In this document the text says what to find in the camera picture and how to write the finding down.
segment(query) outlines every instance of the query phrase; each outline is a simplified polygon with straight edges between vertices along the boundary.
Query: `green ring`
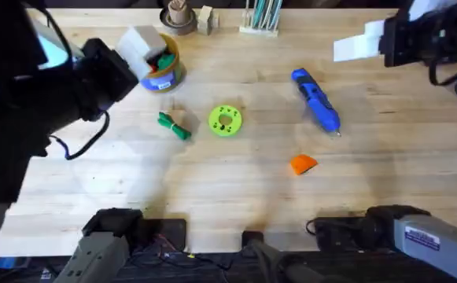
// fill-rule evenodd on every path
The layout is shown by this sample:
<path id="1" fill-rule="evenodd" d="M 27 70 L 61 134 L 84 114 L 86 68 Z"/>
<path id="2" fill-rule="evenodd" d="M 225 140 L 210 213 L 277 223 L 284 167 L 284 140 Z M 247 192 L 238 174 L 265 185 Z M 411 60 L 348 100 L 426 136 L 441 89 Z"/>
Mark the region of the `green ring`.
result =
<path id="1" fill-rule="evenodd" d="M 219 122 L 221 115 L 229 116 L 231 118 L 231 123 L 222 125 Z M 214 108 L 209 115 L 209 127 L 215 134 L 221 137 L 230 137 L 241 129 L 242 114 L 235 107 L 229 105 L 218 106 Z"/>

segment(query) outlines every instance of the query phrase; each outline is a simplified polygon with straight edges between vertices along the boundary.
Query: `label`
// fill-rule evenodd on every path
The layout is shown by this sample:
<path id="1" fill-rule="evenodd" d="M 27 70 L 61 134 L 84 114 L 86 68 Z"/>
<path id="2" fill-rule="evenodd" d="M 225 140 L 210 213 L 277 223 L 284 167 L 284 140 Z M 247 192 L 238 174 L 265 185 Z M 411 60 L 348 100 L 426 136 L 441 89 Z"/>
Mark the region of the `label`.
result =
<path id="1" fill-rule="evenodd" d="M 440 250 L 440 238 L 422 230 L 406 226 L 404 228 L 404 237 L 435 251 Z"/>
<path id="2" fill-rule="evenodd" d="M 52 274 L 45 268 L 41 273 L 41 280 L 49 280 L 52 278 Z"/>
<path id="3" fill-rule="evenodd" d="M 174 71 L 158 78 L 144 78 L 141 84 L 148 90 L 163 90 L 175 83 Z"/>

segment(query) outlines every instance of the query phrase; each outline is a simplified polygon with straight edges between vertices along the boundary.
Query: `wooden table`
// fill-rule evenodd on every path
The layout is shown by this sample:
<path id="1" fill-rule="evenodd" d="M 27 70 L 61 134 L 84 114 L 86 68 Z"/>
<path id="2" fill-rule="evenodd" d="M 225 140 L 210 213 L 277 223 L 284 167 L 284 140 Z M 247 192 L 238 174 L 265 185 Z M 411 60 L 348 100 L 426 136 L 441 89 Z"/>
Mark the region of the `wooden table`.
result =
<path id="1" fill-rule="evenodd" d="M 394 12 L 287 9 L 279 37 L 266 39 L 238 33 L 241 10 L 220 10 L 214 35 L 176 39 L 187 69 L 176 90 L 151 94 L 137 86 L 110 109 L 108 132 L 83 157 L 65 161 L 52 144 L 47 158 L 31 161 L 0 232 L 0 255 L 69 255 L 87 220 L 111 207 L 184 217 L 193 252 L 236 251 L 246 228 L 265 230 L 277 248 L 313 249 L 306 220 L 379 204 L 414 205 L 457 225 L 457 97 L 431 86 L 420 64 L 332 62 L 334 40 Z M 128 25 L 161 29 L 158 13 L 53 10 L 79 45 L 89 37 L 114 45 Z M 341 138 L 311 121 L 290 80 L 300 67 L 339 111 Z M 206 124 L 221 104 L 244 116 L 232 138 Z M 193 139 L 180 141 L 159 126 L 159 111 L 191 129 Z M 74 150 L 100 126 L 78 122 L 58 135 Z M 297 177 L 288 161 L 299 153 L 319 166 Z"/>

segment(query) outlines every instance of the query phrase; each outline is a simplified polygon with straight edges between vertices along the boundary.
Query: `green toy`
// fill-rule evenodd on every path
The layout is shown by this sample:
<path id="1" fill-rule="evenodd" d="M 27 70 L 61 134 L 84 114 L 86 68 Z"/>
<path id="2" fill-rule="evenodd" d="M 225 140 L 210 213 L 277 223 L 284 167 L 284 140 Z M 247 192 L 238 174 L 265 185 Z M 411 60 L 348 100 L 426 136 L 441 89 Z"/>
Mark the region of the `green toy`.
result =
<path id="1" fill-rule="evenodd" d="M 231 122 L 223 124 L 219 119 L 222 116 L 229 117 Z M 209 115 L 209 126 L 211 130 L 221 137 L 229 137 L 238 132 L 242 126 L 242 114 L 235 107 L 221 105 L 214 108 Z"/>
<path id="2" fill-rule="evenodd" d="M 158 59 L 158 71 L 166 69 L 168 66 L 174 62 L 175 55 L 174 54 L 165 54 Z"/>
<path id="3" fill-rule="evenodd" d="M 158 116 L 158 123 L 174 131 L 174 133 L 177 134 L 177 136 L 183 141 L 187 140 L 191 136 L 191 133 L 177 125 L 170 115 L 160 112 L 158 113 Z"/>

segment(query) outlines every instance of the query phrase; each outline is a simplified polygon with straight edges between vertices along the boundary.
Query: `orange block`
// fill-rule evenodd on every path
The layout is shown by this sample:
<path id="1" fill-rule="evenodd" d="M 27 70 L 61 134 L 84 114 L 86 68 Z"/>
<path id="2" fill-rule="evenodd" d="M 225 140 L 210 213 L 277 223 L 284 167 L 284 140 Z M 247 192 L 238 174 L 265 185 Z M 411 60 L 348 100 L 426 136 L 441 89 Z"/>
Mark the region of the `orange block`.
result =
<path id="1" fill-rule="evenodd" d="M 289 163 L 297 175 L 305 173 L 318 164 L 317 160 L 304 154 L 300 154 L 299 156 L 293 158 Z"/>

